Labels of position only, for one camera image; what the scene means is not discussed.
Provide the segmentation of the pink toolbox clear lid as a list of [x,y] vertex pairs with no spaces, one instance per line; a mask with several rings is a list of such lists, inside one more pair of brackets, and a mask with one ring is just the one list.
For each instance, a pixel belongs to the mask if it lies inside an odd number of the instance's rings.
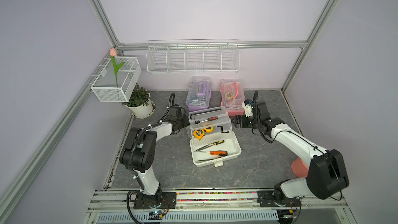
[[239,79],[224,79],[220,86],[221,105],[230,117],[244,114],[243,103],[246,100],[243,84]]

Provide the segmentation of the purple toolbox clear lid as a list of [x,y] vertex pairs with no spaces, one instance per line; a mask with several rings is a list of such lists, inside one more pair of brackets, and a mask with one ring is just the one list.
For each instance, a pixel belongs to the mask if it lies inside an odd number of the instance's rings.
[[193,76],[186,99],[189,112],[209,108],[211,98],[211,78],[207,76]]

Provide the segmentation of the white toolbox clear lid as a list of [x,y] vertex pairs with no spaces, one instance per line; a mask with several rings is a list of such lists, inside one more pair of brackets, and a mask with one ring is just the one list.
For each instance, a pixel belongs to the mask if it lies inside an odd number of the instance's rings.
[[[202,122],[196,125],[196,120],[204,120],[210,117],[218,116],[219,118],[210,122]],[[198,167],[215,166],[220,167],[225,161],[236,159],[241,154],[241,147],[237,140],[235,133],[232,130],[231,119],[223,106],[208,108],[205,110],[194,111],[189,113],[189,126],[187,133],[189,135],[190,149],[193,163]],[[229,130],[229,133],[222,134],[217,126],[223,126],[224,130]],[[205,133],[201,140],[193,136],[193,131],[204,129],[205,127],[214,126],[212,133]],[[204,153],[205,151],[227,151],[226,157],[212,156]]]

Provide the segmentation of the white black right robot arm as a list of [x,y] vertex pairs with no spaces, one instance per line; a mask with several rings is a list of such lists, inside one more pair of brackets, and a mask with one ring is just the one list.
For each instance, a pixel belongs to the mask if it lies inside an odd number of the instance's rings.
[[295,132],[282,119],[271,117],[266,103],[259,102],[258,93],[255,91],[253,99],[243,102],[245,112],[233,117],[234,125],[258,130],[267,143],[283,144],[308,166],[305,177],[287,179],[276,184],[271,200],[278,206],[285,206],[291,200],[305,196],[325,200],[349,187],[343,155],[336,149],[328,150],[316,145]]

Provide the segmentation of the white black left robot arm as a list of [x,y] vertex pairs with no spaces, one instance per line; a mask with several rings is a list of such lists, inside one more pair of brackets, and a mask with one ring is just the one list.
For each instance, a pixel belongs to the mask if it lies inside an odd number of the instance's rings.
[[161,184],[152,168],[157,141],[178,134],[189,125],[186,110],[174,100],[172,93],[165,114],[155,124],[130,129],[119,156],[119,163],[133,174],[140,186],[136,198],[143,208],[160,207],[164,201]]

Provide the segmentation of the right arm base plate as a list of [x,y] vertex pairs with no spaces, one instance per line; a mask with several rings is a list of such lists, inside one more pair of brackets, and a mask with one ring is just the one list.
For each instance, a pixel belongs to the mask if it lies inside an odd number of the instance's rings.
[[301,207],[302,203],[299,197],[287,198],[280,190],[259,190],[258,203],[261,207]]

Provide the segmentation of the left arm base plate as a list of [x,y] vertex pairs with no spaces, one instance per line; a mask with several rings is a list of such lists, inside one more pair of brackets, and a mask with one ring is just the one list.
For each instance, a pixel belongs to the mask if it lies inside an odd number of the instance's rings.
[[177,203],[176,192],[162,192],[149,196],[143,193],[136,195],[134,209],[174,209]]

